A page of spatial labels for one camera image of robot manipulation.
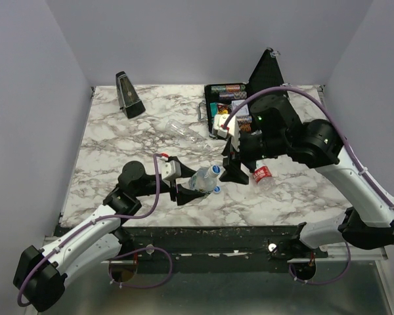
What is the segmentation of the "Pocari Sweat clear bottle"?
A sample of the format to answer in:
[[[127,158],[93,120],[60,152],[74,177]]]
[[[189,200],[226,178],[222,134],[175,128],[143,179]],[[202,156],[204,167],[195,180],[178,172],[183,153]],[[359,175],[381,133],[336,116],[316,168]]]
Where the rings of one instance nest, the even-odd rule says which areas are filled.
[[[220,175],[213,174],[211,166],[201,167],[197,172],[189,179],[188,188],[199,192],[206,193],[206,196],[213,193],[213,189],[217,185],[217,177]]]

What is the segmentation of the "white blue Pocari cap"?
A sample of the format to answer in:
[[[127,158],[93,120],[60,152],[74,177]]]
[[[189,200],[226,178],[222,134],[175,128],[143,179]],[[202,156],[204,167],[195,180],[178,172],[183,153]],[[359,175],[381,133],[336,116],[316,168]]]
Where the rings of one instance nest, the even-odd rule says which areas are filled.
[[[221,172],[221,169],[218,165],[212,165],[211,166],[211,171],[213,174],[218,175]]]

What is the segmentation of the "clear unlabelled plastic bottle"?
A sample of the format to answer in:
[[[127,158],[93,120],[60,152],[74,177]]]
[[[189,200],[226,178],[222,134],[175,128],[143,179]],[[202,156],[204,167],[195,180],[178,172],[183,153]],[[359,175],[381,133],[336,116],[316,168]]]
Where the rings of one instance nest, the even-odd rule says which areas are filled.
[[[165,130],[172,135],[175,135],[177,138],[192,142],[201,150],[207,152],[211,151],[211,146],[206,142],[205,138],[202,135],[175,119],[170,119],[165,124]]]

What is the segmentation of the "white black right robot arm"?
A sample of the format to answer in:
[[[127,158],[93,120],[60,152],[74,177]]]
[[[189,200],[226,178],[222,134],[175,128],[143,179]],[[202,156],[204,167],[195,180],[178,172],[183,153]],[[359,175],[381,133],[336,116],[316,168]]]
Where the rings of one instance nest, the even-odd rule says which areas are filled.
[[[382,191],[352,158],[330,121],[301,122],[285,96],[264,96],[253,103],[250,112],[257,135],[240,131],[231,114],[217,114],[213,120],[213,132],[228,140],[222,153],[222,182],[247,184],[241,166],[254,172],[256,161],[288,156],[327,178],[351,204],[331,219],[299,224],[289,240],[293,255],[304,257],[321,245],[339,242],[365,250],[394,245],[394,197]]]

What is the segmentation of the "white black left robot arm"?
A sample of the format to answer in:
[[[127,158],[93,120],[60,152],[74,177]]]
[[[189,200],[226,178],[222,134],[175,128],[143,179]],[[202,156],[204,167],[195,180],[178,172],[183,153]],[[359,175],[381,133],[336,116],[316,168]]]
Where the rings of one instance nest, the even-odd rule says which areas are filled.
[[[201,192],[176,183],[177,179],[195,174],[177,157],[154,154],[153,163],[152,175],[139,161],[126,163],[115,188],[84,221],[42,248],[31,245],[22,252],[13,279],[19,306],[32,305],[44,312],[94,265],[107,259],[128,258],[133,244],[123,224],[153,214],[161,194],[168,193],[177,205],[202,197]]]

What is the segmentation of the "red label water bottle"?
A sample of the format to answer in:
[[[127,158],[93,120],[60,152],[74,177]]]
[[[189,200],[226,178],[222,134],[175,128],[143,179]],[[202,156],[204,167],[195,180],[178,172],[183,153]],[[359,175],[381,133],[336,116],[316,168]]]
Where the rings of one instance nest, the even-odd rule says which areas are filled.
[[[275,179],[269,168],[263,161],[255,162],[255,171],[253,172],[253,179],[256,186],[262,190],[267,191],[274,187]]]

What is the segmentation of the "white blue Pocari cap spare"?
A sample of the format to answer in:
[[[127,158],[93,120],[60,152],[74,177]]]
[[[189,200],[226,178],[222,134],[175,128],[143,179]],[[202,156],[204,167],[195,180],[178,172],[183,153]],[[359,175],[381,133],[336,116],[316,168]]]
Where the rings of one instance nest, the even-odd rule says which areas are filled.
[[[221,191],[221,188],[220,188],[219,186],[216,186],[216,187],[213,189],[213,193],[214,193],[214,194],[218,194],[220,191]]]

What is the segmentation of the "black metronome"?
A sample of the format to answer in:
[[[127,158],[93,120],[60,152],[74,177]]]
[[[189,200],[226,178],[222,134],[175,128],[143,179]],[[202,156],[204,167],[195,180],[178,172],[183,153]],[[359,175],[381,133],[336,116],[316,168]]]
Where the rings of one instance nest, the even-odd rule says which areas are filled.
[[[116,74],[116,90],[120,110],[128,119],[143,114],[146,109],[125,72]]]

